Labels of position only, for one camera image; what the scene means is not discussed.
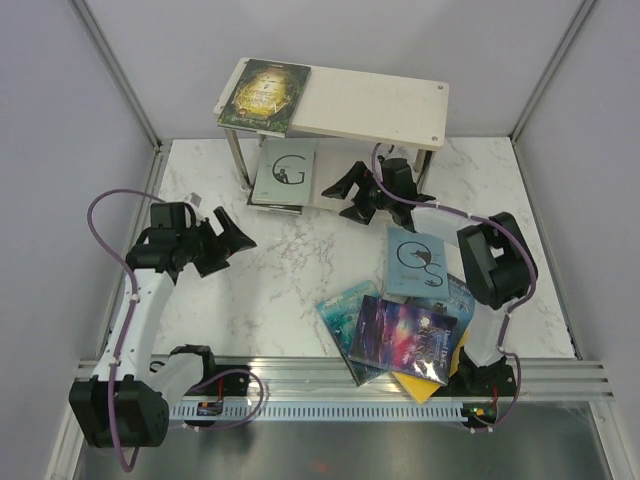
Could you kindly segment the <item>black Moon and Sixpence book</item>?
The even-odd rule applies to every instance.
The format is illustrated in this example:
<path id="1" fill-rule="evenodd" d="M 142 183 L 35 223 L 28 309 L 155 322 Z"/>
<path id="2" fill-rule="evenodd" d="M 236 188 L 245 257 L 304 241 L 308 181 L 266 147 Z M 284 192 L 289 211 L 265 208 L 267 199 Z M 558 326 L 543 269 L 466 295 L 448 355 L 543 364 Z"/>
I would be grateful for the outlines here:
<path id="1" fill-rule="evenodd" d="M 303 212 L 302 206 L 291 205 L 277 205 L 277 204 L 256 204 L 251 200 L 246 202 L 248 207 L 267 212 L 287 213 L 293 215 L 301 215 Z"/>

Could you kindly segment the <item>pale green G book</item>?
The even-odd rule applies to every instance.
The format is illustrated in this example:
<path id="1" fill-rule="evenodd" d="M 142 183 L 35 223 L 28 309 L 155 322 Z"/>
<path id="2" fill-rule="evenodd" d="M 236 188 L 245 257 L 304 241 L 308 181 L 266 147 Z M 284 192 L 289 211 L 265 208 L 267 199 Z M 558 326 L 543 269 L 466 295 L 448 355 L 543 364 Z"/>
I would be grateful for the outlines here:
<path id="1" fill-rule="evenodd" d="M 315 139 L 270 139 L 261 147 L 251 200 L 303 207 L 311 200 Z"/>

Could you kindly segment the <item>teal ocean cover book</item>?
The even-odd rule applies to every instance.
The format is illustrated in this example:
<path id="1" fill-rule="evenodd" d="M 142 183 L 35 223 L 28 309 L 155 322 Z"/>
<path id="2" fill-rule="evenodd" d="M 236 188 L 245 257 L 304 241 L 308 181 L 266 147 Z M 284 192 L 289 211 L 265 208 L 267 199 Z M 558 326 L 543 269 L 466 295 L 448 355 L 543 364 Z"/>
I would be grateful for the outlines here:
<path id="1" fill-rule="evenodd" d="M 371 280 L 362 282 L 316 305 L 316 312 L 338 348 L 342 360 L 357 387 L 385 373 L 384 370 L 379 368 L 349 359 L 349 352 L 365 296 L 380 296 L 378 289 Z"/>

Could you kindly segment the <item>green yellow fantasy book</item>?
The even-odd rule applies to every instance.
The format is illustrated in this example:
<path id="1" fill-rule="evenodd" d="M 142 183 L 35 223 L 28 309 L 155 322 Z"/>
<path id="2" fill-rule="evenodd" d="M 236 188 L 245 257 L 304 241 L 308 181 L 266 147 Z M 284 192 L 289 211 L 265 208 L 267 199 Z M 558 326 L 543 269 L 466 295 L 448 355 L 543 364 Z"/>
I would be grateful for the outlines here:
<path id="1" fill-rule="evenodd" d="M 306 65 L 259 59 L 242 70 L 218 116 L 225 129 L 285 138 L 311 75 Z"/>

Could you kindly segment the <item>purple Robinson Crusoe book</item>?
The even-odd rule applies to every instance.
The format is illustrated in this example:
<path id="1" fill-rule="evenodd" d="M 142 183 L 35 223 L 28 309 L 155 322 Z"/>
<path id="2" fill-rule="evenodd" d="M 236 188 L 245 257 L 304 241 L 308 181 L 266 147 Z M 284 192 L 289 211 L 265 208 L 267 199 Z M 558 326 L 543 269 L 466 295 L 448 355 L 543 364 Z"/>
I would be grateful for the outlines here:
<path id="1" fill-rule="evenodd" d="M 457 319 L 383 298 L 363 297 L 348 358 L 446 385 Z"/>

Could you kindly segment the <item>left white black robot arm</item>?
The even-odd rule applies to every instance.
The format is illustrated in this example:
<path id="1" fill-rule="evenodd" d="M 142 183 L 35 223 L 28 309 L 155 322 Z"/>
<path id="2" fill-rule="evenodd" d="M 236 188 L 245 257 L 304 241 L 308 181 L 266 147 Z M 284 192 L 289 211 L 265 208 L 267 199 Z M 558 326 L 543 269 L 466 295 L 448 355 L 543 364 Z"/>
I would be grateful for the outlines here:
<path id="1" fill-rule="evenodd" d="M 69 393 L 90 446 L 157 447 L 171 409 L 184 396 L 222 390 L 222 371 L 206 345 L 177 346 L 159 370 L 151 369 L 161 317 L 180 273 L 193 266 L 205 278 L 256 246 L 224 208 L 215 208 L 214 215 L 219 232 L 187 203 L 151 205 L 150 224 L 125 257 L 126 286 L 109 342 L 91 376 L 75 381 Z"/>

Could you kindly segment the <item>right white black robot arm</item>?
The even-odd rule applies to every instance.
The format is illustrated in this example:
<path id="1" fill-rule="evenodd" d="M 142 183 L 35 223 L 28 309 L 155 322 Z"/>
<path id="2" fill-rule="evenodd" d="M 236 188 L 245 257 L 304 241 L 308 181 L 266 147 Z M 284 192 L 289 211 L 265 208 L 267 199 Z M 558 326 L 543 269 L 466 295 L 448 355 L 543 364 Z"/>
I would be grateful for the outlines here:
<path id="1" fill-rule="evenodd" d="M 356 162 L 344 176 L 324 188 L 326 198 L 344 200 L 354 191 L 352 205 L 341 215 L 367 224 L 378 211 L 417 233 L 432 234 L 459 249 L 467 288 L 477 303 L 458 385 L 471 394 L 493 381 L 491 366 L 506 359 L 504 339 L 512 312 L 534 294 L 538 270 L 513 214 L 483 217 L 451 206 L 418 191 L 404 158 Z"/>

